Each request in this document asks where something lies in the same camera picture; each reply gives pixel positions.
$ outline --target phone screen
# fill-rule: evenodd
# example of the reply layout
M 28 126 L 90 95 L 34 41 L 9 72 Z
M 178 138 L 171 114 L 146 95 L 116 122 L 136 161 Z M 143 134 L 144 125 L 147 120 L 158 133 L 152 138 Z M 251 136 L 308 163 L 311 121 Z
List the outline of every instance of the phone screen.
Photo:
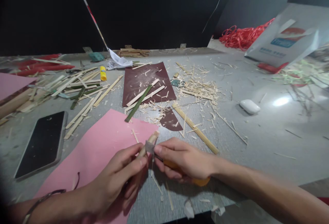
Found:
M 62 111 L 37 121 L 17 169 L 16 179 L 56 161 L 65 117 L 65 112 Z

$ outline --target bracelet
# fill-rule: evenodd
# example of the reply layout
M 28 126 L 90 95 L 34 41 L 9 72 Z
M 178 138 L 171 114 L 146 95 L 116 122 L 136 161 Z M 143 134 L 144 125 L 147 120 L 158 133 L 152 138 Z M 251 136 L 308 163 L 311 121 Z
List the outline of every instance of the bracelet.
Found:
M 57 193 L 65 193 L 66 190 L 56 190 L 56 191 L 53 191 L 53 192 L 50 192 L 48 193 L 47 195 L 43 196 L 42 198 L 40 198 L 38 201 L 36 201 L 34 203 L 34 205 L 30 208 L 30 210 L 28 211 L 28 213 L 26 214 L 24 220 L 23 220 L 23 224 L 27 224 L 30 217 L 31 217 L 31 214 L 33 212 L 33 210 L 35 210 L 35 208 L 42 202 L 46 201 L 49 197 L 51 197 L 52 195 L 54 194 L 57 194 Z

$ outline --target orange knife handle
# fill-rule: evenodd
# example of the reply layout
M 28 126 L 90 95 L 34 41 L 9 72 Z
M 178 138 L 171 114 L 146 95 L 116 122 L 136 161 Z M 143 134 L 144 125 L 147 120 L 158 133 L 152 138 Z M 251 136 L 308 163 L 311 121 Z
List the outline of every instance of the orange knife handle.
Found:
M 171 169 L 174 169 L 176 170 L 177 172 L 180 172 L 182 174 L 185 174 L 181 168 L 174 162 L 171 162 L 171 161 L 167 161 L 167 160 L 164 160 L 163 161 L 163 164 L 165 164 L 167 167 L 170 167 Z M 197 185 L 197 186 L 205 186 L 208 184 L 208 182 L 210 181 L 210 177 L 206 178 L 206 179 L 196 179 L 196 178 L 193 178 L 192 179 L 192 183 Z

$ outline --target crumpled paper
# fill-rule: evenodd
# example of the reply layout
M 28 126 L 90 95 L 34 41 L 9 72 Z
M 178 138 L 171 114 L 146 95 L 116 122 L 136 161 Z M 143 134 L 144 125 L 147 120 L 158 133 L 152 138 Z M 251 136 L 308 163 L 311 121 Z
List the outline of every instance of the crumpled paper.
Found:
M 118 68 L 126 68 L 133 65 L 133 62 L 130 60 L 126 60 L 124 57 L 119 57 L 115 52 L 113 52 L 110 48 L 107 48 L 110 52 L 111 58 L 114 60 L 110 60 L 107 70 L 113 70 Z

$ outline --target left hand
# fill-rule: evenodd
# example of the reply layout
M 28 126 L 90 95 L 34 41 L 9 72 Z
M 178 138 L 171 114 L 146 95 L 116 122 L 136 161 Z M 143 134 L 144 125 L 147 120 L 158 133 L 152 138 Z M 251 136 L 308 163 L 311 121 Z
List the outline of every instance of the left hand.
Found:
M 104 170 L 84 187 L 84 195 L 89 213 L 104 213 L 118 197 L 122 187 L 131 177 L 133 178 L 131 179 L 130 186 L 137 185 L 135 181 L 138 181 L 140 178 L 139 172 L 147 165 L 146 157 L 136 159 L 135 156 L 143 146 L 143 144 L 138 143 L 118 151 Z M 131 200 L 137 192 L 138 187 L 131 192 L 126 192 L 122 206 L 124 210 L 130 205 Z

